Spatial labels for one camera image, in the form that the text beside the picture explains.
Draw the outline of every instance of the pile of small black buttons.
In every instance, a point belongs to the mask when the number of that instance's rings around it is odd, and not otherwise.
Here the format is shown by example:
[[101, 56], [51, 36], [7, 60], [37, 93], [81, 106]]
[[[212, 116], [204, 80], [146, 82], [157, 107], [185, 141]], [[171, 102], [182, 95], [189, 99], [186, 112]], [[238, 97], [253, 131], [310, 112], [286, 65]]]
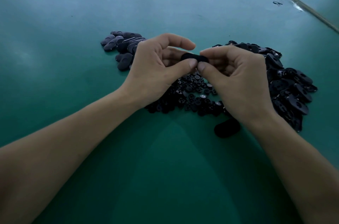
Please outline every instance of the pile of small black buttons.
[[[144, 40], [145, 38], [138, 33], [112, 31], [101, 42], [101, 45], [107, 52], [117, 49], [120, 53], [115, 57], [116, 61], [119, 62], [118, 69], [125, 71], [131, 68], [138, 43]], [[308, 114], [306, 103], [312, 101], [310, 93], [318, 90], [313, 85], [311, 78], [299, 70], [284, 68], [280, 61], [282, 54], [272, 48], [235, 41], [229, 41], [226, 45], [234, 45], [255, 54], [264, 55], [269, 93], [274, 109], [295, 131], [300, 132], [302, 130], [302, 117]], [[195, 58], [198, 62], [208, 62], [206, 57], [191, 53], [182, 55], [181, 60], [188, 58]], [[159, 100], [145, 108], [150, 113], [162, 112], [167, 114], [178, 107], [185, 111], [197, 112], [199, 116], [224, 114], [229, 119], [215, 126], [215, 134], [221, 138], [226, 138], [240, 131], [239, 122], [229, 114], [222, 101], [211, 101], [208, 98], [209, 95], [217, 95], [216, 90], [201, 77], [199, 72], [194, 72], [176, 80]]]

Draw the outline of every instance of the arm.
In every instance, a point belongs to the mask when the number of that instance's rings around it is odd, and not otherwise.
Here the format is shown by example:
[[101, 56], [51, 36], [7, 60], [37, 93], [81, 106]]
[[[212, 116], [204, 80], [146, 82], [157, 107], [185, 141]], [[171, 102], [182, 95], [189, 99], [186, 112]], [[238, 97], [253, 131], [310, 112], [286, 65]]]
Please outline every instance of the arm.
[[227, 110], [257, 138], [307, 224], [339, 220], [339, 172], [276, 114], [262, 55], [234, 46], [200, 52], [198, 70]]
[[195, 59], [179, 62], [186, 52], [168, 46], [195, 44], [173, 34], [141, 42], [117, 91], [0, 148], [0, 223], [31, 223], [112, 130], [196, 67]]

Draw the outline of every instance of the hand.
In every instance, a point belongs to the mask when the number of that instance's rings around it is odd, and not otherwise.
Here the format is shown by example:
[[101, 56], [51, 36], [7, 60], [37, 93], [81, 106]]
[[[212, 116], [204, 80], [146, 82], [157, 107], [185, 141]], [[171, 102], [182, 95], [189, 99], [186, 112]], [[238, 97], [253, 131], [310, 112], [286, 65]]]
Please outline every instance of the hand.
[[234, 118], [247, 125], [275, 114], [262, 55], [235, 46], [212, 47], [200, 55], [211, 64], [200, 62], [198, 71], [214, 86]]
[[196, 59], [180, 61], [195, 44], [175, 34], [162, 34], [140, 42], [133, 65], [120, 89], [132, 96], [139, 108], [158, 100], [172, 83], [197, 66]]

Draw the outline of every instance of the person's right hand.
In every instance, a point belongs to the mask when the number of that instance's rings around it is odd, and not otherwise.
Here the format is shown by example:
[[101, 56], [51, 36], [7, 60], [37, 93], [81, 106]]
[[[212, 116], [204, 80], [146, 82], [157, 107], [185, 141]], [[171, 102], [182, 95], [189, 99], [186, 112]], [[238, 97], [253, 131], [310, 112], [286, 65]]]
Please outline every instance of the person's right hand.
[[200, 55], [210, 64], [199, 62], [198, 71], [214, 86], [234, 118], [248, 125], [275, 114], [262, 55], [235, 46], [212, 47]]

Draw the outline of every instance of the person's left hand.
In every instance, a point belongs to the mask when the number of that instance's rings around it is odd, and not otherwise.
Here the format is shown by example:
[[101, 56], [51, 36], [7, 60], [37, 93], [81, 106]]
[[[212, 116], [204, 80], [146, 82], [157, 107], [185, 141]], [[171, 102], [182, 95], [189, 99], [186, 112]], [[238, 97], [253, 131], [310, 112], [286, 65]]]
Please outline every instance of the person's left hand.
[[120, 89], [131, 96], [139, 108], [158, 100], [171, 84], [193, 71], [196, 59], [180, 61], [195, 44], [187, 38], [165, 33], [140, 42], [129, 74]]

